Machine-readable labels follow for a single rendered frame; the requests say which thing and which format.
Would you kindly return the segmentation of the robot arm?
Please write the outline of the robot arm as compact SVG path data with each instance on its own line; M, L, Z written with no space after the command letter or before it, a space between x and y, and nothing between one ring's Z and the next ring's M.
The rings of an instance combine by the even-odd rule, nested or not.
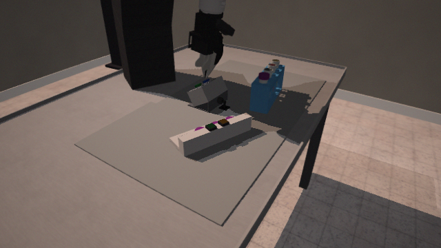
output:
M226 0L199 0L199 9L207 14L222 14L225 11ZM215 27L224 35L233 36L235 29L225 23L222 19L217 19Z

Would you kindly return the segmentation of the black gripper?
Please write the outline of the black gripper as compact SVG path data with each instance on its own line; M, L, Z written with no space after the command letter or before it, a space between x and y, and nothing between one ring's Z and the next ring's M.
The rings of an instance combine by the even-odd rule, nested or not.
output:
M200 53L195 66L203 67L205 78L211 74L223 55L223 36L215 27L217 19L222 18L223 12L222 14L205 14L199 9L195 17L194 30L189 32L188 48ZM190 44L191 36L192 43Z

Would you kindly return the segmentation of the grey flat mat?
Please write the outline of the grey flat mat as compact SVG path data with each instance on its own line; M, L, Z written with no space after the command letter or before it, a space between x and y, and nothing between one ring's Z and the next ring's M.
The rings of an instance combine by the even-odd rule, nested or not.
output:
M267 114L249 110L251 86L263 66L228 60L211 74L158 103L149 102L74 145L129 177L222 225L275 154L326 80L284 72ZM188 106L187 94L222 76L228 110ZM170 137L248 113L251 130L183 156Z

